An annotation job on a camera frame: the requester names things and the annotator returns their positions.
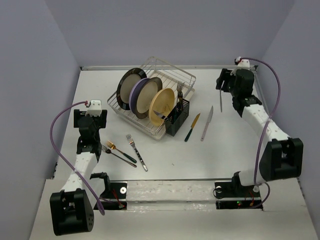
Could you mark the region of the grey knife slim handle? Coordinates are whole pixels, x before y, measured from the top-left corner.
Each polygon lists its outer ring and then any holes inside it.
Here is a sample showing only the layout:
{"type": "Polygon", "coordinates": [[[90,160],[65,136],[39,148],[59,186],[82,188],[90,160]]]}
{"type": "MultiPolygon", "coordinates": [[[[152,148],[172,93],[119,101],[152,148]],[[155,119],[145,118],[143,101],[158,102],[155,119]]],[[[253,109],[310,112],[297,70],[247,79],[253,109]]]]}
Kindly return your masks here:
{"type": "Polygon", "coordinates": [[[220,106],[220,112],[223,112],[223,99],[222,99],[222,90],[219,90],[219,106],[220,106]]]}

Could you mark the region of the knife dark handle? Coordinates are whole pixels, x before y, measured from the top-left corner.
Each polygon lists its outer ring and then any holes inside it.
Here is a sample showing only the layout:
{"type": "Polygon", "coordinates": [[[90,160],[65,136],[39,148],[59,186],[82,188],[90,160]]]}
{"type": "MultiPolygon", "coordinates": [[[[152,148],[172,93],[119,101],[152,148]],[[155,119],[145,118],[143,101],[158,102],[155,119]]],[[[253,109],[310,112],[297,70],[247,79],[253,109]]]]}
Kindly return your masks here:
{"type": "Polygon", "coordinates": [[[162,124],[163,122],[167,122],[167,121],[170,121],[171,120],[171,118],[170,117],[168,117],[168,116],[165,116],[165,115],[163,115],[162,113],[159,113],[159,112],[157,112],[157,111],[153,111],[154,113],[155,113],[155,115],[157,116],[157,120],[156,120],[156,123],[157,124],[162,124]]]}

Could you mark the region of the knife teal handle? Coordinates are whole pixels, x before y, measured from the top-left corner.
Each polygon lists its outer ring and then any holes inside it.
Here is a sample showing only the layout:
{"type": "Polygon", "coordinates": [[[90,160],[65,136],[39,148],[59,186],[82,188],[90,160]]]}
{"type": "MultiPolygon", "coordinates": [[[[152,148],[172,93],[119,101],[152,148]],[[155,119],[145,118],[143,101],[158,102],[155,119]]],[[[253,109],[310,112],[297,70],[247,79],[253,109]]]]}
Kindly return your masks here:
{"type": "Polygon", "coordinates": [[[176,105],[175,105],[175,110],[173,114],[173,122],[175,122],[179,117],[180,109],[181,109],[181,102],[180,102],[180,97],[178,96],[176,99],[176,105]]]}

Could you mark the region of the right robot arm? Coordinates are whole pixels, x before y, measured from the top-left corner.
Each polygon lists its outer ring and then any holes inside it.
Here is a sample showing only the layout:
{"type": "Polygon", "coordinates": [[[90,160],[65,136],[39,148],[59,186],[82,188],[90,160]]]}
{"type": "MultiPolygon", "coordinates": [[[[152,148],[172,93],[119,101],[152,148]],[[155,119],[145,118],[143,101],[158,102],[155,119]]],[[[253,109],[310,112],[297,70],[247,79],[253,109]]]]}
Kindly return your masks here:
{"type": "Polygon", "coordinates": [[[230,183],[235,196],[242,196],[249,186],[297,178],[302,173],[304,144],[292,138],[270,119],[262,102],[253,94],[255,76],[249,69],[221,70],[216,89],[232,96],[232,105],[259,137],[253,169],[236,172],[230,183]]]}

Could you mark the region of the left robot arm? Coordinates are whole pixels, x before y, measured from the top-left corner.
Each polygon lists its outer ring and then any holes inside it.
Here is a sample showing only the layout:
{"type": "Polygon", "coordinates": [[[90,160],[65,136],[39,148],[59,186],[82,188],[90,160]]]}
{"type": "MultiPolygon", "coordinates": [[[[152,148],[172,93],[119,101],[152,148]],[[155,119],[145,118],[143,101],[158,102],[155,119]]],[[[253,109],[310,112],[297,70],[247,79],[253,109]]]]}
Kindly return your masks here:
{"type": "Polygon", "coordinates": [[[91,232],[94,207],[105,210],[100,197],[110,194],[110,180],[105,172],[94,173],[102,153],[100,129],[107,123],[107,110],[79,109],[73,112],[73,126],[79,130],[75,163],[67,165],[71,173],[59,192],[49,199],[53,232],[56,236],[91,232]]]}

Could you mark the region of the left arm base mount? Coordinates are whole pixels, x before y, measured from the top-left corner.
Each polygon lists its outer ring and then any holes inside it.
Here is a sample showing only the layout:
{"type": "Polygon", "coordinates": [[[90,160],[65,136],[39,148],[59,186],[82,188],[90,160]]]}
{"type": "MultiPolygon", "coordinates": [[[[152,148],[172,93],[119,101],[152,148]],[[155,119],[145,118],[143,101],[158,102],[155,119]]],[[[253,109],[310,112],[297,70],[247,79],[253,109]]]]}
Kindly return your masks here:
{"type": "Polygon", "coordinates": [[[90,186],[99,195],[104,210],[126,210],[127,190],[126,181],[110,181],[106,172],[92,173],[89,179],[90,186]]]}

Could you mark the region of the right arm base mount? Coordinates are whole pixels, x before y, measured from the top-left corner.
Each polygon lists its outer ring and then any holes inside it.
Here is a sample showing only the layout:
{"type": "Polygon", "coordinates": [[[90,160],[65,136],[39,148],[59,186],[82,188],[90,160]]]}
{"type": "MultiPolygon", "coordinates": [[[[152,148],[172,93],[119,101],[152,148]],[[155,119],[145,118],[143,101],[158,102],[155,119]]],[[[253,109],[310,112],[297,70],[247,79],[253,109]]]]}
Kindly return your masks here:
{"type": "Polygon", "coordinates": [[[216,181],[212,194],[217,210],[263,210],[260,190],[254,191],[254,185],[241,185],[239,172],[234,173],[229,181],[216,181]]]}

